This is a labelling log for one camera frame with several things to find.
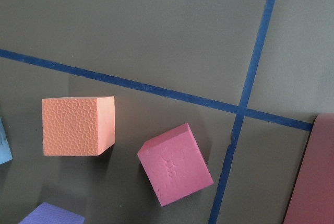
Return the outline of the light blue foam block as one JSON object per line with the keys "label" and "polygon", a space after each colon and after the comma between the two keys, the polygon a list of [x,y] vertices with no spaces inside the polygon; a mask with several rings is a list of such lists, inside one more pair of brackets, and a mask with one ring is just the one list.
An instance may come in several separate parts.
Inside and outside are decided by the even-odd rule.
{"label": "light blue foam block", "polygon": [[6,138],[6,133],[2,124],[0,122],[0,135],[1,135],[1,145],[0,145],[0,164],[9,162],[13,159],[11,154],[11,149]]}

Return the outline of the magenta foam block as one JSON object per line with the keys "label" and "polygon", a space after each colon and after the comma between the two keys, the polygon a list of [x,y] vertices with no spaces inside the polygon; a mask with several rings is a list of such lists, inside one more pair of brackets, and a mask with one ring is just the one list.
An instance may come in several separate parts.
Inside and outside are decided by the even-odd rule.
{"label": "magenta foam block", "polygon": [[213,184],[188,123],[146,141],[137,156],[161,206]]}

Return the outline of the purple foam block right side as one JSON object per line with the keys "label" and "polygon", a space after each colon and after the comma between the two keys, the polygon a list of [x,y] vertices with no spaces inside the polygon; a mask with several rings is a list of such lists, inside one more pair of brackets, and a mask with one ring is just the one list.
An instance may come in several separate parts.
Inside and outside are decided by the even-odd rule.
{"label": "purple foam block right side", "polygon": [[20,223],[84,223],[85,218],[79,214],[59,208],[49,203],[40,204]]}

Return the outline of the red plastic bin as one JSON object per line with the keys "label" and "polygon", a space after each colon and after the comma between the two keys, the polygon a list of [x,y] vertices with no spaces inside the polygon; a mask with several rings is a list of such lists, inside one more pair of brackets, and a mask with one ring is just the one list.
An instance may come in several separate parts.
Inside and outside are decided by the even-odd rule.
{"label": "red plastic bin", "polygon": [[333,223],[333,114],[317,116],[284,223]]}

